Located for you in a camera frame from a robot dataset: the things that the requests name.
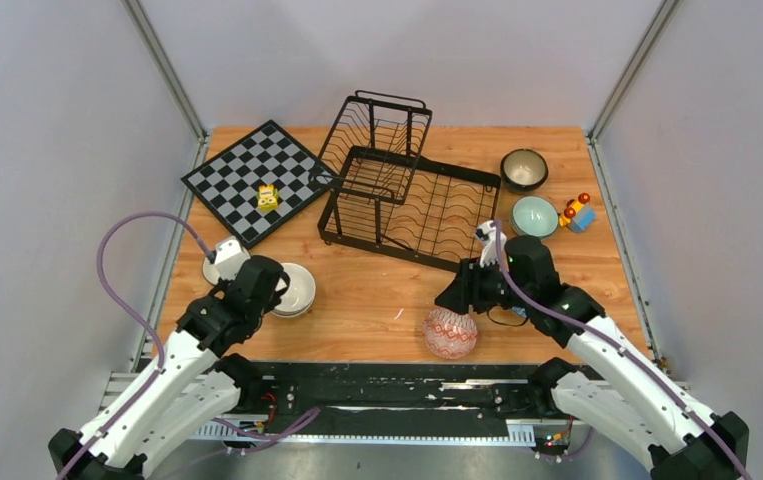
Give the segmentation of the blue diamond pattern bowl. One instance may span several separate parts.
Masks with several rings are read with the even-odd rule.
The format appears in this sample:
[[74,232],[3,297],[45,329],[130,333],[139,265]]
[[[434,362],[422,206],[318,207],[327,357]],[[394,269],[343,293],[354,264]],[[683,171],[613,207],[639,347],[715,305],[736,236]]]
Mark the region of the blue diamond pattern bowl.
[[427,348],[436,356],[448,360],[469,355],[478,341],[478,328],[470,315],[444,308],[435,308],[428,313],[422,332]]

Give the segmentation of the cream leaf bowl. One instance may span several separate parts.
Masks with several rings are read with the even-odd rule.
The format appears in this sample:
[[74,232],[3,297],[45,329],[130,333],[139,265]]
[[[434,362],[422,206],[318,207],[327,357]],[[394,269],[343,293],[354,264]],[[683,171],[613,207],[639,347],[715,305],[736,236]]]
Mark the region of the cream leaf bowl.
[[289,287],[274,309],[295,311],[311,306],[316,295],[316,282],[311,272],[296,263],[283,263],[282,266],[289,277]]

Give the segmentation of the green floral bowl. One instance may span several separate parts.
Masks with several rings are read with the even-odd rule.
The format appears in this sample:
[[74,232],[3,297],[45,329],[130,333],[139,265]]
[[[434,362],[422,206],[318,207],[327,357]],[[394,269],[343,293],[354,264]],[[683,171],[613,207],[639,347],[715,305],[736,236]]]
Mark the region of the green floral bowl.
[[558,229],[558,213],[544,198],[526,196],[513,205],[511,225],[518,235],[545,239]]

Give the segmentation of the black white chessboard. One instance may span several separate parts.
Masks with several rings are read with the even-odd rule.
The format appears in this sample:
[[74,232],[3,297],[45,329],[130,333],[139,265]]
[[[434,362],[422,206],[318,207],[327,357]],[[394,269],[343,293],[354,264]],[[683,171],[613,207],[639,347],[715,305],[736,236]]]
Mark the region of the black white chessboard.
[[[317,155],[268,120],[181,177],[185,185],[241,244],[252,249],[291,222],[324,190],[311,183],[312,172],[330,174]],[[279,191],[276,210],[257,209],[261,185]]]

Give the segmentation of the black wire dish rack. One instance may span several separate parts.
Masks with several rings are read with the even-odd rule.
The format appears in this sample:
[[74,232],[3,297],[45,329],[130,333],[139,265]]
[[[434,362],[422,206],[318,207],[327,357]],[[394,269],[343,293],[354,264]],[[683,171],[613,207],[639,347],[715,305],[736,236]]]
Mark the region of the black wire dish rack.
[[348,96],[309,175],[328,192],[317,228],[327,244],[455,271],[481,251],[499,175],[424,156],[433,113],[422,100],[357,90]]

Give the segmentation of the dark blue glazed bowl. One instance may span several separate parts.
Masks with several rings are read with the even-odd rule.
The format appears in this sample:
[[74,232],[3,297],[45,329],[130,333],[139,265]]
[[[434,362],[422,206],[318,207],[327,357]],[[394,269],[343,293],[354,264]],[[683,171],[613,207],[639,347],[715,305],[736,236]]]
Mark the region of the dark blue glazed bowl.
[[526,193],[538,189],[546,182],[549,167],[537,151],[516,149],[502,158],[500,174],[508,190]]

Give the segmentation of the teal white striped bowl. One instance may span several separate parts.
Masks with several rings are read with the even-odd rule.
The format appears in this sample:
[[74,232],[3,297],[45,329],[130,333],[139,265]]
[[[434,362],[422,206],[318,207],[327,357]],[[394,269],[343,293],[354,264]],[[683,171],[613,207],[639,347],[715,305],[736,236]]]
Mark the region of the teal white striped bowl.
[[221,276],[214,264],[213,258],[205,257],[202,264],[202,275],[204,279],[211,285],[217,285]]

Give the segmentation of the cream painted bowl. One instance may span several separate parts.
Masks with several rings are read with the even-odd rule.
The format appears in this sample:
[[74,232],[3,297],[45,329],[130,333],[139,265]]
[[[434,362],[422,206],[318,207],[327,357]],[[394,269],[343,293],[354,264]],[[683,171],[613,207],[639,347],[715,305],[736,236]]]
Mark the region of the cream painted bowl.
[[279,311],[274,309],[271,313],[278,318],[296,318],[309,312],[311,306],[295,311]]

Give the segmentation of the blue white porcelain bowl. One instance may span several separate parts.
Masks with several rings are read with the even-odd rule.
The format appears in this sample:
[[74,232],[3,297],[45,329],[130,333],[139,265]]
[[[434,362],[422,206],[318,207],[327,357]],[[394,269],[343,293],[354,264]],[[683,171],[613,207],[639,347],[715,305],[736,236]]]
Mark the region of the blue white porcelain bowl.
[[513,312],[515,315],[517,315],[520,318],[523,318],[523,319],[527,319],[528,318],[527,310],[524,307],[513,306],[510,309],[510,311]]

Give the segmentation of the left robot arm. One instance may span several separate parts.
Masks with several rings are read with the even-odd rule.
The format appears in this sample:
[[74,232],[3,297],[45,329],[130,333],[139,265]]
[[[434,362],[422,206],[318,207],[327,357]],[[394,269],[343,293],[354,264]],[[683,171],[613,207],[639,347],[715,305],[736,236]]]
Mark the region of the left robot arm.
[[48,448],[60,479],[146,479],[216,416],[255,411],[262,375],[230,348],[250,339],[288,291],[285,267],[254,255],[231,281],[192,301],[157,358],[79,430],[61,429]]

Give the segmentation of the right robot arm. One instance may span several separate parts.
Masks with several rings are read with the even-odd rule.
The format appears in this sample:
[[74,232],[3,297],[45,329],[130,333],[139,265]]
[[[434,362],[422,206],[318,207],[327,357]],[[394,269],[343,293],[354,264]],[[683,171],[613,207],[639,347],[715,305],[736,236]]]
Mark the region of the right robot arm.
[[516,310],[541,334],[590,366],[553,358],[532,374],[528,403],[587,423],[630,453],[653,479],[747,479],[749,428],[677,385],[628,340],[586,291],[560,280],[550,250],[533,236],[507,238],[488,221],[476,229],[479,256],[463,259],[435,299],[442,313]]

